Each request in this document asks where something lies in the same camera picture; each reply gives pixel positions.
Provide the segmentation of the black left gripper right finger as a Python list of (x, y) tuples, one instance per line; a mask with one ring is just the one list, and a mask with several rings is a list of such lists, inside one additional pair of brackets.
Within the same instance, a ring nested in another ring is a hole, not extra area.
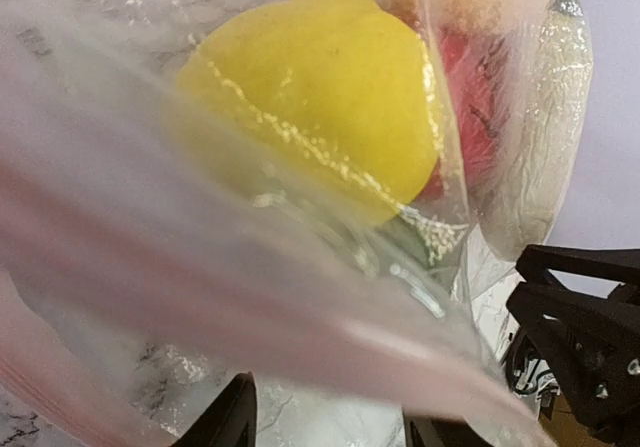
[(480, 445), (480, 437), (466, 423), (408, 415), (408, 445), (473, 447)]

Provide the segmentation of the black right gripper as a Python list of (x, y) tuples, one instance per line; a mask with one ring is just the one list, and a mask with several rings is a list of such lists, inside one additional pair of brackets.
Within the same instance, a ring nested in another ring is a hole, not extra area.
[(639, 252), (529, 245), (506, 307), (519, 325), (504, 355), (509, 388), (529, 395), (547, 363), (594, 437), (639, 434)]

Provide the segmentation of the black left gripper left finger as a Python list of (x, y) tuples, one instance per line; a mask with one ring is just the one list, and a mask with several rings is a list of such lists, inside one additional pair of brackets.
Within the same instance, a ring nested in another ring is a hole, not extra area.
[(257, 392), (254, 376), (237, 374), (174, 442), (174, 447), (254, 447), (257, 429)]

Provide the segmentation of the clear zip top bag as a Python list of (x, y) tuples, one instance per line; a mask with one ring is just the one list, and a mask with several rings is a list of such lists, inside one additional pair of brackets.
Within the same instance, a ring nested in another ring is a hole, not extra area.
[[(375, 0), (424, 42), (442, 146), (397, 215), (355, 203), (176, 85), (201, 42), (284, 0), (1, 0), (1, 385), (87, 446), (161, 446), (237, 372), (261, 444), (371, 446), (404, 414), (548, 446), (471, 302), (562, 204), (592, 57), (576, 0)], [(441, 28), (501, 37), (494, 183), (467, 191)]]

